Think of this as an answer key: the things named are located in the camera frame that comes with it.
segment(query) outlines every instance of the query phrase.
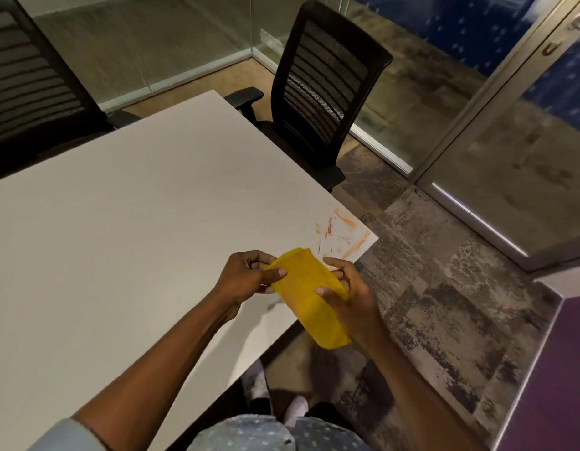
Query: office chair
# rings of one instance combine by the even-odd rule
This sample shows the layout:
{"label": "office chair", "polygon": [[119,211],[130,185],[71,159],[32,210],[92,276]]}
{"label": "office chair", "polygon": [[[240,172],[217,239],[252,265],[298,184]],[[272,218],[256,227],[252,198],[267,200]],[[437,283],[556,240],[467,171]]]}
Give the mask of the office chair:
{"label": "office chair", "polygon": [[226,100],[321,186],[345,176],[338,152],[373,84],[393,57],[375,39],[317,0],[294,21],[271,89],[273,122],[257,121],[252,104],[264,96],[245,88]]}
{"label": "office chair", "polygon": [[108,118],[18,1],[0,0],[0,178],[137,119]]}

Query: forearm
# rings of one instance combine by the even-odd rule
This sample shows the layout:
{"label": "forearm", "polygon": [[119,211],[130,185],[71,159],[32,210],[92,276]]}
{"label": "forearm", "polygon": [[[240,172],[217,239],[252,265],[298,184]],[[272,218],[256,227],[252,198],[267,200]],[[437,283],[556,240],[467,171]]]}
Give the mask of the forearm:
{"label": "forearm", "polygon": [[486,449],[387,334],[366,351],[388,382],[418,451]]}
{"label": "forearm", "polygon": [[75,419],[114,451],[147,449],[189,372],[226,321],[226,302],[220,299],[204,298]]}

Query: white table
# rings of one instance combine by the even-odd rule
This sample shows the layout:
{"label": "white table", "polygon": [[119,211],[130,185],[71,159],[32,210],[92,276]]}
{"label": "white table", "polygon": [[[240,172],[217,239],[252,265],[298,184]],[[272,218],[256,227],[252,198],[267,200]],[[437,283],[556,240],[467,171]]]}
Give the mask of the white table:
{"label": "white table", "polygon": [[[301,246],[356,260],[376,240],[214,91],[1,180],[0,451],[24,450],[97,394],[212,288],[234,251]],[[151,449],[294,321],[276,295],[244,304]]]}

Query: light blue sleeve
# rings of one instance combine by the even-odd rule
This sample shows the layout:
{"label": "light blue sleeve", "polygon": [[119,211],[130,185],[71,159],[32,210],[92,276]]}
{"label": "light blue sleeve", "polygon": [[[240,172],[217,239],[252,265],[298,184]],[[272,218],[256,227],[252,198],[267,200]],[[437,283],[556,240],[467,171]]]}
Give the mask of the light blue sleeve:
{"label": "light blue sleeve", "polygon": [[63,419],[27,451],[106,451],[100,441],[73,418]]}

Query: yellow cloth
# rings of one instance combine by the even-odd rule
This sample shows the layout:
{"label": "yellow cloth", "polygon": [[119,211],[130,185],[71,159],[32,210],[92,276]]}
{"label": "yellow cloth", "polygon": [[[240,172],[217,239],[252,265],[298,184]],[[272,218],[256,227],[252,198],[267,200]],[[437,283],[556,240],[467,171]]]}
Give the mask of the yellow cloth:
{"label": "yellow cloth", "polygon": [[267,267],[273,268],[288,272],[272,286],[319,346],[334,349],[351,342],[334,310],[315,290],[318,286],[331,288],[345,301],[348,293],[309,249],[295,248],[283,254]]}

